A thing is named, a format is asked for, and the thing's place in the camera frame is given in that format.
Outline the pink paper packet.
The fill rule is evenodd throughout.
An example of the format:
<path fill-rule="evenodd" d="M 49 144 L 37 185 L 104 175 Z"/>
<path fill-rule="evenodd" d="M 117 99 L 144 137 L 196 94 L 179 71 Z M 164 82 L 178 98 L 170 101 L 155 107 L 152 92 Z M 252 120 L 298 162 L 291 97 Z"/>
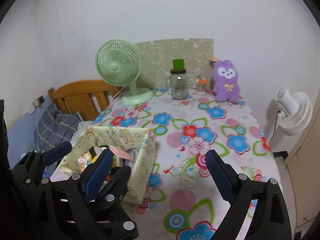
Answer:
<path fill-rule="evenodd" d="M 112 145 L 109 145 L 108 148 L 118 158 L 135 162 L 135 159 L 133 159 L 131 155 L 129 155 L 126 151 L 122 150 L 121 148 L 117 148 L 116 146 L 112 146 Z"/>

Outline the yellow cartoon tissue pack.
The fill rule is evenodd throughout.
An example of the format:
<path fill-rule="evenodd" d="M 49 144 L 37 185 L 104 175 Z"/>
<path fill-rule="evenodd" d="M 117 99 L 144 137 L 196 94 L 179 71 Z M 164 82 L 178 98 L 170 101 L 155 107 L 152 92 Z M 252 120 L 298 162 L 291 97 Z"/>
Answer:
<path fill-rule="evenodd" d="M 106 149 L 105 147 L 93 146 L 87 152 L 81 155 L 76 162 L 78 166 L 78 171 L 82 173 L 89 164 L 94 163 L 98 159 L 99 155 L 105 149 Z"/>

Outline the clear plastic bag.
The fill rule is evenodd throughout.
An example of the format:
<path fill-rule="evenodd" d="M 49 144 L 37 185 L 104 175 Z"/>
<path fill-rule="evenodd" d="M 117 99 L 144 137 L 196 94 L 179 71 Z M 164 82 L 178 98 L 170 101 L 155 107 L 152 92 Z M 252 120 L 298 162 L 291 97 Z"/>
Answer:
<path fill-rule="evenodd" d="M 123 166 L 129 166 L 131 168 L 134 168 L 135 161 L 136 161 L 138 154 L 139 154 L 139 150 L 137 148 L 131 147 L 126 150 L 126 153 L 129 154 L 129 156 L 133 159 L 133 161 L 131 161 L 129 159 L 122 159 Z"/>

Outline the grey plaid pillow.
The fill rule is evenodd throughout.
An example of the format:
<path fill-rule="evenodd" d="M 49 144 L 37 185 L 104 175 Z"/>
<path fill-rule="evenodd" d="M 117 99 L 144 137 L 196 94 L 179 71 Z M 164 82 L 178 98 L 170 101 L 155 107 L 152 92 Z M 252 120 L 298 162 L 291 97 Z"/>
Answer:
<path fill-rule="evenodd" d="M 79 114 L 66 114 L 55 104 L 49 105 L 34 131 L 36 150 L 49 151 L 63 142 L 70 141 L 80 122 L 82 117 Z"/>

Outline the floral tablecloth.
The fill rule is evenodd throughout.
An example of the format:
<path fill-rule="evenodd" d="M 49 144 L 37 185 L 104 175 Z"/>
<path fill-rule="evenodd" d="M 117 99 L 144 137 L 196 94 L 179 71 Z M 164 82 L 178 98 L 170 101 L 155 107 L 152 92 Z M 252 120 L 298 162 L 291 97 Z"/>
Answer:
<path fill-rule="evenodd" d="M 251 180 L 279 179 L 271 148 L 244 100 L 219 103 L 211 92 L 190 92 L 177 101 L 163 89 L 140 105 L 116 99 L 95 125 L 119 128 L 125 141 L 134 127 L 149 129 L 157 158 L 142 204 L 124 203 L 140 239 L 210 239 L 229 204 L 216 188 L 205 164 L 214 149 L 224 162 Z"/>

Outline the yellow patterned fabric box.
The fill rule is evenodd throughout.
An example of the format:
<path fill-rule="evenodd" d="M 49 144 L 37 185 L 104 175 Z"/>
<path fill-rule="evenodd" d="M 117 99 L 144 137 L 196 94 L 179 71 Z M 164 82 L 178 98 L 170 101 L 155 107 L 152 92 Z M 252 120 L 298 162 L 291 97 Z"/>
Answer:
<path fill-rule="evenodd" d="M 59 170 L 68 176 L 79 171 L 78 159 L 92 146 L 112 145 L 124 151 L 137 149 L 138 154 L 127 182 L 128 193 L 124 201 L 142 204 L 153 164 L 156 160 L 155 140 L 147 128 L 121 128 L 89 126 L 72 145 L 72 150 L 59 165 Z"/>

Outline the white standing fan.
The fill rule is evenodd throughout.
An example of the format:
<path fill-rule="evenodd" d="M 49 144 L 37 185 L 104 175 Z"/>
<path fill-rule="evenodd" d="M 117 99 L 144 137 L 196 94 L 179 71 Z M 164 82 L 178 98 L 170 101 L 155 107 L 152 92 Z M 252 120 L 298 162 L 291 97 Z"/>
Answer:
<path fill-rule="evenodd" d="M 273 139 L 278 127 L 289 137 L 302 133 L 311 121 L 313 111 L 308 95 L 303 91 L 291 93 L 288 89 L 281 88 L 277 91 L 274 102 L 279 110 L 269 141 Z"/>

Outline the green desk fan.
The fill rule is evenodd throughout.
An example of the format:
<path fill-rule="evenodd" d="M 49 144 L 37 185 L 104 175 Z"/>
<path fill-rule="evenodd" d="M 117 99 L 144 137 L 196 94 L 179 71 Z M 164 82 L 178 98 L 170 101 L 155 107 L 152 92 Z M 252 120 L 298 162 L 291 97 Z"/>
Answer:
<path fill-rule="evenodd" d="M 129 86 L 129 91 L 122 96 L 126 105 L 139 105 L 149 101 L 153 92 L 149 88 L 138 88 L 136 81 L 142 68 L 138 48 L 124 40 L 105 42 L 95 55 L 95 68 L 100 77 L 115 87 Z"/>

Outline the purple plush bunny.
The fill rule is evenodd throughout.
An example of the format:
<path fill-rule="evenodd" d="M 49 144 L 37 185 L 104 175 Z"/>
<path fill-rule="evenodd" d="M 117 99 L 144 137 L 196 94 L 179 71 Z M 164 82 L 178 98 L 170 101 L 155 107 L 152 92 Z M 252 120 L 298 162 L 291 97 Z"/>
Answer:
<path fill-rule="evenodd" d="M 220 60 L 211 56 L 213 93 L 218 102 L 238 103 L 240 100 L 240 87 L 238 85 L 238 72 L 229 60 Z"/>

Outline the cotton swab jar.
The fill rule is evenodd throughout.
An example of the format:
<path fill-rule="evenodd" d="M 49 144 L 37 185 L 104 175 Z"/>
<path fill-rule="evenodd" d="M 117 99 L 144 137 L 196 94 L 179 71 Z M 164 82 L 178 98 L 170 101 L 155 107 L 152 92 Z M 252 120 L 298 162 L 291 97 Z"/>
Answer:
<path fill-rule="evenodd" d="M 196 92 L 199 95 L 203 95 L 206 93 L 210 82 L 206 79 L 196 79 Z"/>

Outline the glass jar green lid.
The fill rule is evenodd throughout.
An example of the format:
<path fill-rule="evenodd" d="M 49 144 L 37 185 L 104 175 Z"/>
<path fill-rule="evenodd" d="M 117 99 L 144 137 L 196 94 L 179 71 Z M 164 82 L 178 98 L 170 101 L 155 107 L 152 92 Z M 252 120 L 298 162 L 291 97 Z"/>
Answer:
<path fill-rule="evenodd" d="M 174 100 L 185 100 L 188 97 L 188 85 L 184 59 L 174 59 L 169 76 L 169 88 Z"/>

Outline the wall power outlet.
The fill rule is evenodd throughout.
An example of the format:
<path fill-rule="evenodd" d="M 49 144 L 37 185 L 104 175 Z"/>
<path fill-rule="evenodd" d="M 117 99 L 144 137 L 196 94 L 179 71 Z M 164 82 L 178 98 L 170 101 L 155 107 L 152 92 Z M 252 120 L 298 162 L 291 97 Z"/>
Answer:
<path fill-rule="evenodd" d="M 35 101 L 33 101 L 32 104 L 35 109 L 38 109 L 44 104 L 44 102 L 45 102 L 44 96 L 40 96 Z"/>

